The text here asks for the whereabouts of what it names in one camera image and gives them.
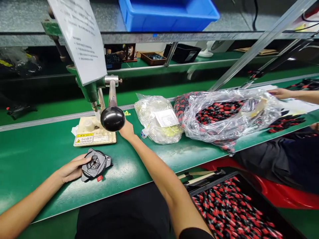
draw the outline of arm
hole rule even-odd
[[[206,223],[194,206],[184,185],[175,173],[152,150],[150,150],[137,135],[133,126],[126,121],[120,134],[134,147],[147,171],[163,195],[172,217],[176,238],[190,227],[197,227],[211,235]]]
[[[291,91],[287,89],[278,88],[274,90],[269,90],[268,92],[278,99],[294,98],[297,100],[306,101],[309,103],[319,105],[319,91]]]
[[[32,193],[1,214],[0,239],[17,238],[64,183],[79,178],[82,175],[79,166],[91,160],[84,156],[80,155],[64,165]]]

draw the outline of person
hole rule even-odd
[[[126,121],[120,135],[136,150],[154,183],[81,207],[75,238],[170,238],[173,229],[179,239],[212,239],[184,185],[134,134],[132,124]],[[17,238],[63,184],[79,178],[81,166],[91,160],[84,156],[61,167],[1,214],[0,239]]]
[[[278,99],[294,98],[319,104],[319,91],[268,91]],[[312,129],[318,130],[318,123]],[[287,135],[237,152],[234,159],[248,171],[268,180],[319,194],[319,136]]]

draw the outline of plastic bag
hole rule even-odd
[[[134,108],[141,124],[148,129],[150,139],[158,144],[177,143],[183,133],[182,127],[179,124],[161,127],[155,116],[155,112],[173,110],[171,103],[163,96],[136,95],[139,101],[134,104]]]
[[[243,102],[239,112],[225,120],[202,124],[196,118],[214,103],[236,101]],[[176,98],[174,111],[187,137],[217,145],[229,155],[238,138],[267,128],[281,116],[278,100],[262,89],[191,92]]]
[[[21,47],[1,48],[0,64],[22,77],[30,76],[41,70],[37,59],[27,54]]]

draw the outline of green workbench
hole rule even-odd
[[[225,66],[225,62],[221,63],[214,63],[214,67]],[[194,65],[196,67],[209,67],[205,66],[205,64],[198,64]],[[189,66],[183,65],[183,66],[172,66],[168,68],[151,68],[151,69],[145,69],[145,70],[130,70],[127,72],[113,72],[112,74],[122,74],[122,77],[124,79],[123,85],[120,85],[117,88],[117,91],[120,90],[120,88],[125,87],[125,77],[128,77],[128,75],[135,76],[135,75],[162,75],[166,72],[171,73],[175,71],[187,71],[189,69]],[[256,83],[263,83],[267,81],[272,80],[279,80],[279,79],[285,79],[290,77],[296,77],[296,76],[302,76],[307,74],[319,74],[319,67],[318,66],[309,66],[301,69],[293,69],[293,70],[284,70],[279,72],[270,72],[266,74],[261,79],[258,79]],[[147,88],[147,89],[141,89],[136,91],[125,91],[125,92],[118,92],[117,93],[117,102],[119,106],[125,106],[134,104],[137,101],[136,93],[144,94],[144,95],[158,95],[161,94],[165,98],[171,98],[175,97],[177,95],[182,95],[184,93],[190,92],[190,91],[201,91],[201,90],[208,90],[210,87],[212,87],[218,78],[214,78],[212,76],[212,80],[207,81],[199,81],[196,80],[184,80],[179,85],[167,85],[163,87],[154,87],[154,88]],[[238,87],[243,85],[247,81],[246,77],[234,77],[229,82],[227,82],[223,89],[231,88],[231,87]],[[108,95],[104,95],[105,102],[108,101]],[[72,99],[67,101],[57,101],[57,102],[47,102],[37,105],[37,112],[30,112],[27,115],[18,118],[17,120],[12,120],[12,118],[8,115],[6,115],[5,109],[0,109],[0,126],[8,125],[8,124],[14,124],[14,123],[22,123],[22,122],[28,122],[32,120],[41,120],[51,117],[59,117],[64,115],[70,115],[70,114],[77,114],[82,112],[91,111],[91,105],[84,99],[84,97],[79,99]]]
[[[288,86],[298,81],[276,84]],[[142,130],[134,109],[127,120],[134,125],[136,134]],[[319,121],[319,110],[306,116],[306,122],[287,130],[269,134],[266,130],[242,137],[236,144],[236,151],[279,137],[299,128]],[[20,201],[50,174],[79,154],[86,153],[88,147],[73,147],[74,136],[71,128],[78,119],[55,122],[33,127],[0,132],[2,152],[0,154],[0,213]],[[220,148],[187,138],[180,142],[159,145],[149,138],[145,144],[161,157],[175,172],[184,171],[197,165],[223,157],[226,153]],[[151,178],[139,156],[117,133],[117,143],[97,146],[112,157],[114,166],[105,172],[101,182],[96,180],[83,183],[80,179],[67,183],[45,206],[35,221],[78,208],[91,202],[129,190],[151,182]]]

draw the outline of electrical cable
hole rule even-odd
[[[302,20],[305,21],[305,22],[319,22],[319,21],[311,21],[311,20],[306,19],[305,13],[303,13],[303,14],[301,15],[301,18],[302,18]]]
[[[287,30],[285,32],[299,32],[299,31],[306,30],[306,29],[311,28],[311,27],[315,27],[317,25],[319,25],[319,22],[314,24],[314,25],[312,25],[312,26],[306,27],[306,28],[302,28],[302,29],[298,29],[298,30]]]
[[[257,20],[257,17],[258,17],[258,10],[259,10],[257,0],[254,0],[254,4],[255,4],[255,18],[253,20],[253,30],[257,31],[257,29],[256,29],[256,20]]]

